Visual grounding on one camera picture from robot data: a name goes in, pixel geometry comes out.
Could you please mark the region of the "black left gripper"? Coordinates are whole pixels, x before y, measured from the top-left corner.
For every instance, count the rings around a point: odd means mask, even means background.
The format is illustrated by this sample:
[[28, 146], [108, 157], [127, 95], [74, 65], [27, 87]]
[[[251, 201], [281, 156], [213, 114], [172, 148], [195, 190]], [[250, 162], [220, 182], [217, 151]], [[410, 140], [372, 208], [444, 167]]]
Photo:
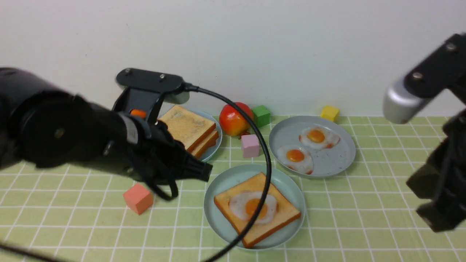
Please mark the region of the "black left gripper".
[[169, 133], [163, 121], [146, 121], [127, 113], [120, 116], [127, 126], [127, 135], [131, 139], [138, 138], [135, 154], [142, 162], [148, 181], [209, 181], [213, 166], [186, 151], [184, 145]]

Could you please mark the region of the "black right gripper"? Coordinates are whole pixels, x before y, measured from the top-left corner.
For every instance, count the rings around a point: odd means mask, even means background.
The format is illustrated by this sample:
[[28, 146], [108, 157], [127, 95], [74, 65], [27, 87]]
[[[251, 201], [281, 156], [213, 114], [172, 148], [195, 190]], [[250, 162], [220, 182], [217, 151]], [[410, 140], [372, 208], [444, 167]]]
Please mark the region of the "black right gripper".
[[406, 182], [411, 191], [428, 202], [416, 212], [433, 232], [452, 231], [466, 217], [465, 111], [444, 125], [445, 139]]

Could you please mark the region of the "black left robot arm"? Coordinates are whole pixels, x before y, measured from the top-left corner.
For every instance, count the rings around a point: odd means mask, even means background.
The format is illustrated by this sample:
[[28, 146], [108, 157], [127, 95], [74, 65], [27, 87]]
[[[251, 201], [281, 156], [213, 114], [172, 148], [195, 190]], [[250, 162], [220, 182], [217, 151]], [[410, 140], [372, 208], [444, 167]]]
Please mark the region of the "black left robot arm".
[[181, 76], [127, 68], [123, 93], [106, 109], [28, 71], [1, 67], [1, 168], [22, 160], [38, 169], [71, 164], [158, 185], [207, 182], [212, 166], [192, 156], [157, 120], [163, 101], [189, 99]]

